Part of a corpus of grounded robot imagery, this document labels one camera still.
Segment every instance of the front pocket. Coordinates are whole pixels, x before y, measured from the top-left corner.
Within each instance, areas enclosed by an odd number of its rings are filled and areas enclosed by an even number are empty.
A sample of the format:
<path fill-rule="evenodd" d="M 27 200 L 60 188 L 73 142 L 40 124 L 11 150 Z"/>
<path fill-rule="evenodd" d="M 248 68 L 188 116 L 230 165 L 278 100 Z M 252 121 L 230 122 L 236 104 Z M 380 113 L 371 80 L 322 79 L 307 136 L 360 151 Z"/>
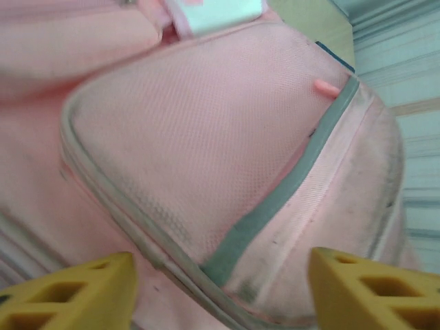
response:
<path fill-rule="evenodd" d="M 111 194 L 136 203 L 200 264 L 331 105 L 314 80 L 343 88 L 349 75 L 277 23 L 175 47 L 85 85 L 65 107 L 62 132 L 81 143 L 72 150 L 66 139 L 74 159 L 94 162 Z"/>
<path fill-rule="evenodd" d="M 116 0 L 39 1 L 2 5 L 0 100 L 81 78 L 147 52 L 161 39 L 145 10 Z"/>

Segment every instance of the pink backpack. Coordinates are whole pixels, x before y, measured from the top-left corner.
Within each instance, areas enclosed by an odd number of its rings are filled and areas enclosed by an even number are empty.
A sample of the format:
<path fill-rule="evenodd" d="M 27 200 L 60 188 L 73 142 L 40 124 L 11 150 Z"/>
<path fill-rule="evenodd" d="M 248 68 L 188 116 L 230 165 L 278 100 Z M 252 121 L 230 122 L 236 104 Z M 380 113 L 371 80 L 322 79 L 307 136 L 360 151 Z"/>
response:
<path fill-rule="evenodd" d="M 418 268 L 394 117 L 261 1 L 37 2 L 0 3 L 0 285 L 130 251 L 138 329 L 292 329 L 312 247 Z"/>

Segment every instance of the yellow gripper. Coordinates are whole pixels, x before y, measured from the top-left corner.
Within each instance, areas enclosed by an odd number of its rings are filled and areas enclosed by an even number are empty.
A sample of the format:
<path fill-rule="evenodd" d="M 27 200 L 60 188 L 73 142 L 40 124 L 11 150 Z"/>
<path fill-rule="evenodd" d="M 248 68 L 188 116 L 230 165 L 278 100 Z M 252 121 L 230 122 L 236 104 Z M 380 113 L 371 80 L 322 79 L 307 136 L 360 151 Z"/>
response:
<path fill-rule="evenodd" d="M 138 278 L 130 253 L 8 287 L 0 330 L 128 330 Z"/>
<path fill-rule="evenodd" d="M 309 282 L 322 330 L 440 330 L 440 276 L 319 247 Z"/>

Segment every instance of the pink zipper pull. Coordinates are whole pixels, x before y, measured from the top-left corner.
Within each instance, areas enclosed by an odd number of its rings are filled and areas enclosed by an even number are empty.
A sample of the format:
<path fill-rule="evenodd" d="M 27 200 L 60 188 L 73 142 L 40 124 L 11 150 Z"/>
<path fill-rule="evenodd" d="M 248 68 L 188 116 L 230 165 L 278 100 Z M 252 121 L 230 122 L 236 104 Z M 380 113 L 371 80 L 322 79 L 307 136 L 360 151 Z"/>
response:
<path fill-rule="evenodd" d="M 325 95 L 328 98 L 337 98 L 341 92 L 339 88 L 321 79 L 316 79 L 313 82 L 313 85 L 319 93 Z"/>

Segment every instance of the corrugated surface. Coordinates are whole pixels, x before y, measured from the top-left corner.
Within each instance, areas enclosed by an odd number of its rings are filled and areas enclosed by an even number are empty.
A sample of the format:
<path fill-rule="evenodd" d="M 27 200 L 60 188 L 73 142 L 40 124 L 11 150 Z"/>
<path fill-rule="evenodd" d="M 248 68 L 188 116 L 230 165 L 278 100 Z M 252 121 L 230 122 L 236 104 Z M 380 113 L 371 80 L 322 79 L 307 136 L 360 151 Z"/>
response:
<path fill-rule="evenodd" d="M 440 274 L 440 10 L 416 18 L 407 13 L 405 24 L 387 15 L 388 27 L 355 42 L 357 72 L 398 116 L 407 152 L 408 233 L 425 270 Z"/>

